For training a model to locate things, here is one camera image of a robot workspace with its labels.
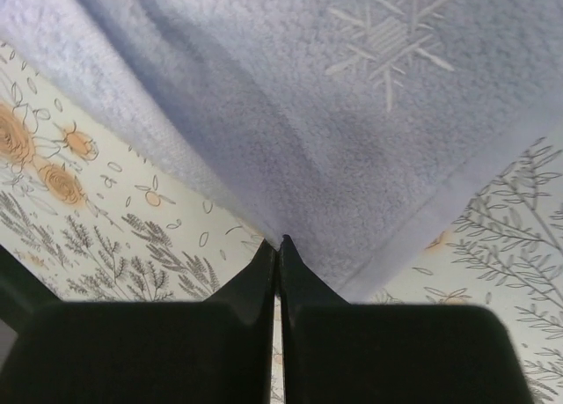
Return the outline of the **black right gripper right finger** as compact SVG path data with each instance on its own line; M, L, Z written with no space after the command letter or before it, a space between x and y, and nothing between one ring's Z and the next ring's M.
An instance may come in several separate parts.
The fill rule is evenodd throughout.
M288 403L529 403L508 332L472 305L354 305L279 251Z

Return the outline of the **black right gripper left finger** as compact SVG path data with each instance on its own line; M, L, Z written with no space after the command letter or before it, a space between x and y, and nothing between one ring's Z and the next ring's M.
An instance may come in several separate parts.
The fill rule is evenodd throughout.
M4 403L266 403L275 250L201 302L59 302L1 371Z

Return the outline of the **light blue towel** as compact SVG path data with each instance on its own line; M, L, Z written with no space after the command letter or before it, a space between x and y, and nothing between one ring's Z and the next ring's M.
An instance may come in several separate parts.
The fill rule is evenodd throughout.
M562 0L1 0L1 36L353 302L562 121Z

